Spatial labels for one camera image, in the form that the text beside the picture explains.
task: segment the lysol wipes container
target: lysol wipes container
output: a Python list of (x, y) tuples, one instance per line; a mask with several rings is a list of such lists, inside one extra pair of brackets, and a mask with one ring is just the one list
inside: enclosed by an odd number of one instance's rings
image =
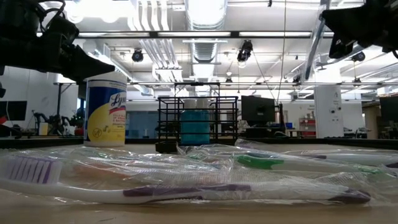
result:
[(85, 146), (124, 146), (126, 136), (127, 78), (119, 72), (87, 81)]

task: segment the green toothbrush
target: green toothbrush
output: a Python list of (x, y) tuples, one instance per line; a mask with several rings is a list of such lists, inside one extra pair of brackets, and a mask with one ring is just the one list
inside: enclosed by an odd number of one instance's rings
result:
[(377, 167), (368, 167), (361, 165), (349, 164), (335, 164), (332, 162), (316, 161), (312, 159), (274, 159), (274, 158), (259, 158), (247, 155), (240, 155), (234, 157), (240, 164), (265, 170), (296, 170), (309, 172), (368, 172), (372, 174), (384, 173)]

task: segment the table surface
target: table surface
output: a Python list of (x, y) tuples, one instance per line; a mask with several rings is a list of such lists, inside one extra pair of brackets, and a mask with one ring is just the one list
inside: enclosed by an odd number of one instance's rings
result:
[[(274, 151), (343, 149), (331, 145), (270, 145)], [(153, 145), (128, 145), (155, 153)], [(0, 190), (0, 223), (396, 223), (398, 206), (175, 203), (103, 205), (64, 203)]]

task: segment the monitor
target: monitor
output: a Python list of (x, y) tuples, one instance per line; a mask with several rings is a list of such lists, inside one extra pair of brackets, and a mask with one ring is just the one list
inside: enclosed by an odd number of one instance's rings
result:
[(24, 121), (27, 101), (0, 101), (0, 117), (7, 116), (9, 121)]
[(275, 100), (256, 96), (242, 96), (242, 119), (251, 124), (275, 121)]
[(384, 121), (398, 122), (398, 96), (380, 97), (380, 108)]

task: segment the white lid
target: white lid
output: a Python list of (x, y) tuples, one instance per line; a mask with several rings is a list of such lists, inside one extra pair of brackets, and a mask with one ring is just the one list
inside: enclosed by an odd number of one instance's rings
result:
[(199, 98), (197, 101), (197, 108), (208, 108), (207, 98)]
[(90, 80), (108, 80), (114, 82), (121, 82), (127, 83), (127, 77), (123, 75), (121, 72), (108, 72), (101, 75), (96, 75), (93, 77), (89, 77), (86, 79), (87, 81)]
[(197, 107), (197, 101), (195, 99), (186, 99), (184, 100), (184, 108), (186, 109), (194, 109)]

